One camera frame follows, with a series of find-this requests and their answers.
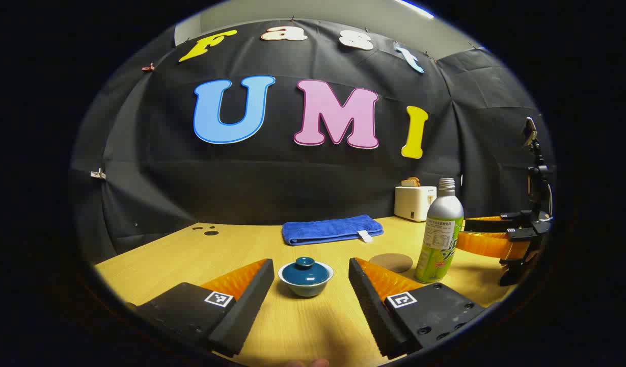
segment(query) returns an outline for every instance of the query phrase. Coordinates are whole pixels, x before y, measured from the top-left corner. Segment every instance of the cup lid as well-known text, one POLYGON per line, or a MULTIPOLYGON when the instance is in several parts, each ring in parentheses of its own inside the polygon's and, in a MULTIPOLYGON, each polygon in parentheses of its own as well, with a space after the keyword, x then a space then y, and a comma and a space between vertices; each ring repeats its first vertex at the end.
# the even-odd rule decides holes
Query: cup lid
POLYGON ((329 277, 325 267, 310 257, 299 257, 282 271, 283 279, 296 285, 315 285, 329 277))

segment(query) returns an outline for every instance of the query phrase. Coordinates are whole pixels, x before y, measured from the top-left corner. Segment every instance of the wooden table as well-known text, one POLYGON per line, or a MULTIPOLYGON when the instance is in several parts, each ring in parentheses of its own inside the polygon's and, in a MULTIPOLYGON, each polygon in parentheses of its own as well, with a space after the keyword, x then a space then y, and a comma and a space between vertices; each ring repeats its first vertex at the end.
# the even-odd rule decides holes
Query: wooden table
MULTIPOLYGON (((413 268, 403 275, 413 278, 425 228, 425 223, 398 217, 376 221, 385 233, 371 243, 347 240, 303 246, 286 245, 280 225, 197 223, 99 263, 96 269, 120 298, 140 305, 180 282, 199 285, 262 258, 272 258, 274 282, 241 353, 233 360, 250 366, 283 367, 292 359, 310 362, 327 358, 333 367, 371 367, 388 360, 378 352, 348 281, 349 259, 403 253, 413 259, 413 268), (219 234, 205 235, 208 230, 219 234), (317 297, 294 297, 276 275, 282 265, 299 256, 310 256, 335 271, 326 290, 317 297)), ((513 288, 498 286, 501 275, 497 258, 458 249, 442 282, 486 307, 513 288)))

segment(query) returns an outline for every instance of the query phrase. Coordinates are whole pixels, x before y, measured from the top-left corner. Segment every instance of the round coaster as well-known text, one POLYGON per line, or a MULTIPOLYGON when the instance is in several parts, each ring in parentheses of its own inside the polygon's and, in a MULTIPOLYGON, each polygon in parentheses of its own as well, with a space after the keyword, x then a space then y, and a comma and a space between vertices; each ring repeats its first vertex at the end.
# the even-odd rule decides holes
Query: round coaster
POLYGON ((412 258, 402 253, 382 253, 372 257, 369 262, 395 273, 402 273, 413 267, 412 258))

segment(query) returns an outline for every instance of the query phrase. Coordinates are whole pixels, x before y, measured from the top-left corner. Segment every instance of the white toaster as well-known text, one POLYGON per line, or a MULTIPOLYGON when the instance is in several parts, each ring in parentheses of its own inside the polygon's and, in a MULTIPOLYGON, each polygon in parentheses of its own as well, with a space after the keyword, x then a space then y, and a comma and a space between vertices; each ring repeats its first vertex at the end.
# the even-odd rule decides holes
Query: white toaster
POLYGON ((397 186, 394 189, 394 215, 411 221, 425 221, 428 209, 436 198, 435 186, 397 186))

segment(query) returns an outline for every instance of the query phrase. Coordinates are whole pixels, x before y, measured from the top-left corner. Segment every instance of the blue towel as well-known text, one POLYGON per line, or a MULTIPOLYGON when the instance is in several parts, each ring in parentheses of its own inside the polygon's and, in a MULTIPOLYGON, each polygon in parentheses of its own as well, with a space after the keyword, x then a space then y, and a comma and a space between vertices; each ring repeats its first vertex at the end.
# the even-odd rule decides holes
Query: blue towel
POLYGON ((363 215, 326 221, 287 222, 283 225, 283 239, 291 246, 320 244, 359 239, 359 230, 366 230, 369 235, 383 234, 380 223, 363 215))

